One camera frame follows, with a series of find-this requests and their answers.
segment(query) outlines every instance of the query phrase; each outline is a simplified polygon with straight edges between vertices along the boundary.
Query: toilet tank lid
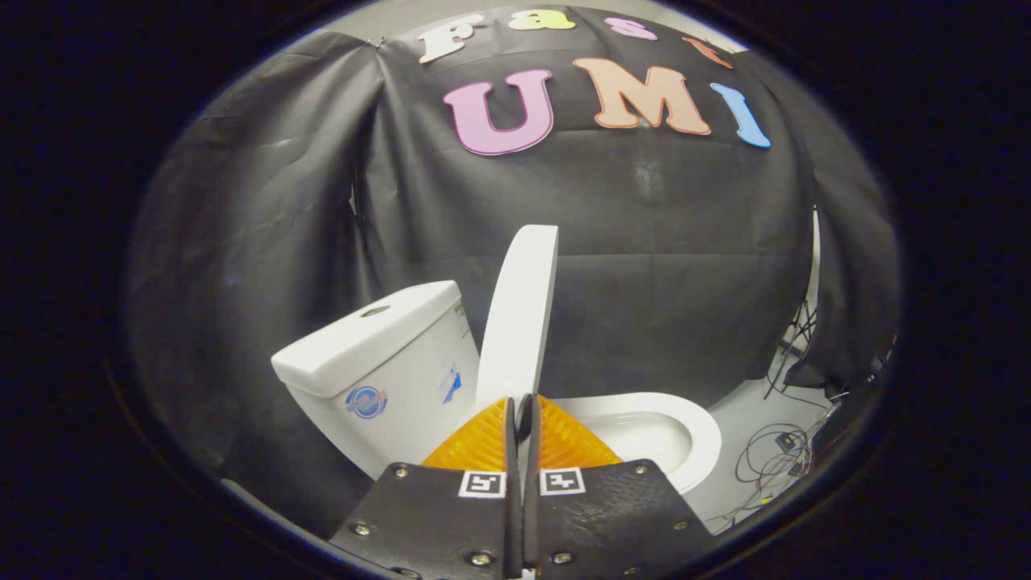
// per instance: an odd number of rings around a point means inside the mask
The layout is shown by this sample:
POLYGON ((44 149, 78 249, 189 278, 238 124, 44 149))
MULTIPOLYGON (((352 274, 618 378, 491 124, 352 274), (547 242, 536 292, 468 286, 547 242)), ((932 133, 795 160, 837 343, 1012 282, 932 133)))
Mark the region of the toilet tank lid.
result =
POLYGON ((415 340, 462 299, 454 280, 410 285, 272 355, 279 380, 332 399, 415 340))

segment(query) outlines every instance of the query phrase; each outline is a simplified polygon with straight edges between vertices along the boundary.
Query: round logo sticker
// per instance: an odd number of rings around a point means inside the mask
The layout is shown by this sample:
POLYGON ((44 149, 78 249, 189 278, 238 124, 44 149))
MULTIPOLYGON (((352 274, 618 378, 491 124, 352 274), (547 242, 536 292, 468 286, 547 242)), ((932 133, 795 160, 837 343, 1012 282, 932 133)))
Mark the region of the round logo sticker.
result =
POLYGON ((344 403, 347 411, 362 419, 371 419, 387 409, 387 391, 378 391, 375 387, 358 387, 351 391, 344 403))

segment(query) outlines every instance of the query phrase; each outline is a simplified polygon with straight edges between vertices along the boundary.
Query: orange soft gripper pad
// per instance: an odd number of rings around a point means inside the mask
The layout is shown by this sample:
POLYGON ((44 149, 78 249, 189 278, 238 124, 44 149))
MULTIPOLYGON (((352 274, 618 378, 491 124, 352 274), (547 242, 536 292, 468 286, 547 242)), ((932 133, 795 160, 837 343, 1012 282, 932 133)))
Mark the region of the orange soft gripper pad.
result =
POLYGON ((591 430, 564 409, 540 400, 540 460, 537 471, 563 468, 600 468, 623 460, 591 430))
POLYGON ((425 468, 477 472, 505 471, 505 417, 508 398, 504 398, 459 428, 430 456, 425 468))

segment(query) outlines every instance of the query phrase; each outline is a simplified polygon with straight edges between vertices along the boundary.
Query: toilet tank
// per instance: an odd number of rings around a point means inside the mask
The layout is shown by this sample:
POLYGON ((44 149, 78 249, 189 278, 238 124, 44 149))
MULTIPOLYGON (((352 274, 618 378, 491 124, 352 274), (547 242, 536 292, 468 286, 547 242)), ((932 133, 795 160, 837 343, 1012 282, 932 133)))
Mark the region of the toilet tank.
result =
POLYGON ((455 281, 412 285, 272 356, 320 431, 373 479, 422 463, 475 401, 479 354, 455 281))

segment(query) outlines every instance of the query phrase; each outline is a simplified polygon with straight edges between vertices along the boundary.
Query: foam letter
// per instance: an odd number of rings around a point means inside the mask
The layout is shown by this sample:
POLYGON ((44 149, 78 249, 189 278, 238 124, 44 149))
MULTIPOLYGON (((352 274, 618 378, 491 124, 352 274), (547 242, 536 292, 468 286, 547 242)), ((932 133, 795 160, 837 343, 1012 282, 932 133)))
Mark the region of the foam letter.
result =
POLYGON ((653 127, 662 123, 663 105, 669 108, 666 118, 673 129, 683 133, 707 135, 711 132, 702 121, 691 94, 684 86, 684 75, 661 66, 647 69, 642 84, 634 75, 608 59, 576 59, 573 66, 588 71, 601 101, 601 112, 594 120, 602 127, 628 129, 636 127, 637 115, 627 110, 624 99, 634 105, 653 127))
POLYGON ((712 61, 712 62, 714 62, 717 64, 722 64, 723 66, 725 66, 727 68, 734 68, 734 67, 730 66, 729 62, 721 59, 720 56, 716 54, 716 50, 713 50, 712 48, 709 48, 705 44, 702 44, 701 40, 696 40, 694 38, 688 38, 687 36, 685 36, 684 39, 687 40, 688 42, 691 42, 692 44, 694 44, 695 48, 698 48, 698 52, 701 53, 701 54, 703 54, 703 55, 705 55, 705 57, 708 58, 708 60, 710 60, 710 61, 712 61))
POLYGON ((484 16, 481 14, 472 14, 450 22, 443 26, 438 26, 432 30, 427 30, 419 36, 420 40, 426 42, 426 54, 419 59, 419 62, 426 64, 465 46, 465 42, 455 42, 455 39, 472 36, 471 25, 483 20, 484 16))
POLYGON ((730 111, 734 113, 734 118, 737 120, 737 136, 741 137, 741 140, 756 146, 770 146, 770 140, 763 134, 762 129, 759 128, 759 124, 756 123, 756 117, 752 115, 749 105, 744 104, 744 95, 730 87, 724 87, 716 82, 709 84, 709 87, 712 87, 713 91, 723 95, 723 100, 727 101, 727 105, 730 106, 730 111))
POLYGON ((605 24, 610 25, 612 30, 624 36, 633 36, 645 40, 658 40, 659 37, 654 32, 644 28, 644 25, 626 19, 605 19, 605 24))
POLYGON ((576 23, 569 22, 565 13, 543 9, 513 12, 512 20, 508 23, 508 28, 513 30, 540 30, 541 28, 568 30, 574 26, 576 23))
POLYGON ((518 87, 526 109, 526 121, 516 129, 499 131, 491 123, 487 107, 490 82, 473 82, 444 95, 455 113, 455 130, 462 146, 479 155, 504 155, 531 147, 552 132, 552 102, 544 80, 550 70, 524 70, 509 74, 505 82, 518 87))

